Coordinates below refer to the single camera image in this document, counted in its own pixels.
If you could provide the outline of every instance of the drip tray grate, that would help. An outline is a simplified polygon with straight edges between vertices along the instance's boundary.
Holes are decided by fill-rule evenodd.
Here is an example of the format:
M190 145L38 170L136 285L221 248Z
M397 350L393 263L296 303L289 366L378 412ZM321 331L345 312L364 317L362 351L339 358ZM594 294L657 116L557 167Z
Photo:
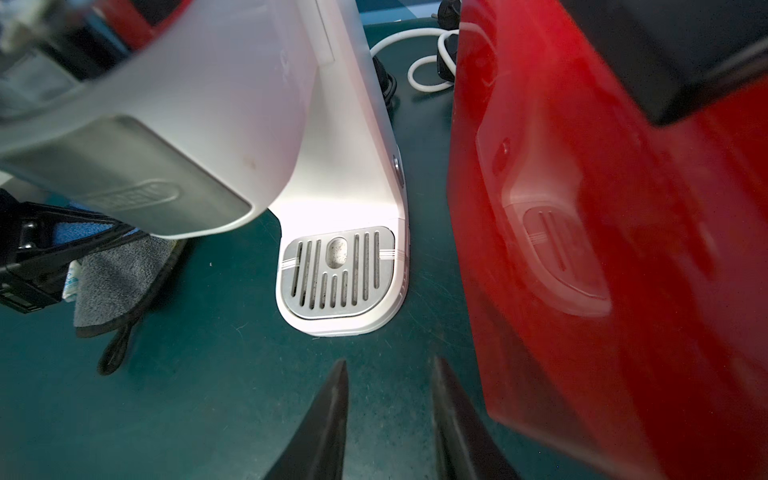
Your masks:
M298 238L280 264L283 301L304 319L359 315L389 290L395 257L386 227Z

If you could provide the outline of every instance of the gray towel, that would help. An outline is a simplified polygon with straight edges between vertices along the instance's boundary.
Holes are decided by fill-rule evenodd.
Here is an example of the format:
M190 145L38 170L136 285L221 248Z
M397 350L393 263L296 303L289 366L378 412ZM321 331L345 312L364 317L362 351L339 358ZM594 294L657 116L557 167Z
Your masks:
M144 237L81 260L74 328L78 337L119 330L99 362L109 375L122 363L131 329L167 279L186 240Z

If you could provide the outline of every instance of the red coffee machine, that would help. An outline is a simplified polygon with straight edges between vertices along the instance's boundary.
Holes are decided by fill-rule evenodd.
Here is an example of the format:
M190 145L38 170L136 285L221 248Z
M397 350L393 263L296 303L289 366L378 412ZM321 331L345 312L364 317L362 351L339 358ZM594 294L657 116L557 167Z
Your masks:
M465 0L486 408L615 478L768 475L768 4Z

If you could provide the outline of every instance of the white power cable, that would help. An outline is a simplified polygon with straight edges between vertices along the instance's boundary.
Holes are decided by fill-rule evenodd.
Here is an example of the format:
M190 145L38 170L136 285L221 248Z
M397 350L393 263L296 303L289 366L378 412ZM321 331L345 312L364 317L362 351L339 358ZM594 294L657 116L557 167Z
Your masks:
M451 55L449 55L448 50L445 49L445 40L453 34L458 34L458 30L443 30L442 28L414 28L413 30L399 31L393 35L390 35L387 38L384 38L376 45L373 45L373 48L371 48L371 56L375 57L385 47L389 47L393 43L396 43L401 40L406 40L407 38L438 37L438 41L437 41L438 53L442 57L442 60L445 62L445 65L448 67L451 73L453 73L455 76L456 63L451 58ZM446 88L450 88L453 86L453 83L450 81L446 81L437 85L422 85L418 83L413 78L413 72L415 72L418 67L421 67L422 65L426 65L428 63L437 63L437 55L430 55L428 57L420 58L419 60L413 62L413 65L411 65L411 68L408 69L408 83L410 83L411 86L414 87L414 89L418 91L423 91L425 93L434 93L436 91L443 91Z

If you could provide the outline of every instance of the green table surface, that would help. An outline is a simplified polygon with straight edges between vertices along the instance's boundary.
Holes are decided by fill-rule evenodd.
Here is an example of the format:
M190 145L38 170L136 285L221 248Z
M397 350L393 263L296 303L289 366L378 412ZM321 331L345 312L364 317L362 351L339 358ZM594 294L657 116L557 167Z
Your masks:
M416 20L366 28L371 45ZM280 316L280 225L269 212L190 242L114 375L111 335L76 339L73 305L0 311L0 478L262 478L334 360L349 367L345 478L434 478L431 359L452 365L493 438L526 479L600 478L485 413L445 178L452 91L420 94L416 38L380 54L399 79L392 115L406 170L411 277L397 316L363 336L313 338ZM421 81L438 81L422 68Z

